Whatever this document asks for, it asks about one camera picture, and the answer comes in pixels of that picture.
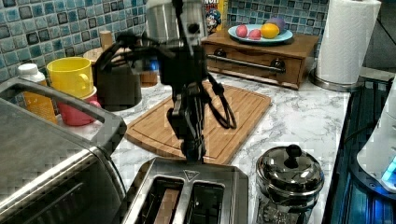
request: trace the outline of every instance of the plastic bottle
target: plastic bottle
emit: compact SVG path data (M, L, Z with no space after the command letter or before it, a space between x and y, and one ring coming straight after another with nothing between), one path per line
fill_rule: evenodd
M26 63L19 66L17 73L20 78L47 86L44 74L38 71L37 65L34 63ZM24 91L23 97L27 110L50 122L58 123L50 98L29 91Z

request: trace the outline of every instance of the orange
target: orange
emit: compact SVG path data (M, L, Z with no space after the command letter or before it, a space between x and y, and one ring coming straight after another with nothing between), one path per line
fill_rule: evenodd
M279 28L275 24L265 23L262 25L261 32L262 37L272 39L279 35Z

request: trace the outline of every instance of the white appliance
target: white appliance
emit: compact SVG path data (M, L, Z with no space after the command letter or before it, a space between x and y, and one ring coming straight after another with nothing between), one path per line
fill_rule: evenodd
M361 169L390 193L396 193L396 83L370 139L358 153Z

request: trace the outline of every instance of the wall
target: wall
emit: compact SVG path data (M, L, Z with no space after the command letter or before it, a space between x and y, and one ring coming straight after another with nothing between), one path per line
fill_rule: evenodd
M295 33L322 35L328 5L328 0L230 0L227 22L263 23L282 16ZM23 61L32 60L46 73L45 64L54 59L98 48L99 31L141 33L144 13L143 0L0 0L0 82L15 76ZM383 3L378 16L393 38L395 13L395 3ZM365 65L396 68L396 47L378 24Z
M0 82L21 62L45 65L100 47L99 32L141 33L143 0L0 0Z
M364 65L396 73L396 3L383 2L378 13Z

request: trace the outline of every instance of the wooden drawer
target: wooden drawer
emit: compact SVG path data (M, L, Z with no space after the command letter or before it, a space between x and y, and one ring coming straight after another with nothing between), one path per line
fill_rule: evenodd
M227 30L216 32L202 41L209 71L295 90L312 69L317 43L318 36L293 34L288 43L248 45L230 38Z
M237 73L240 74L240 76L249 75L254 77L263 77L272 79L278 83L286 82L289 84L298 85L302 60L275 54L251 51L248 49L220 47L213 44L205 44L205 51L208 55L207 65L209 70L217 72L221 71L221 73ZM220 57L217 57L217 59L211 57L212 55L219 56L219 52L223 52L225 54L222 56L223 58L232 59L233 62L224 62ZM284 64L284 66L280 66L286 70L284 73L265 68L276 68L274 66L276 61Z

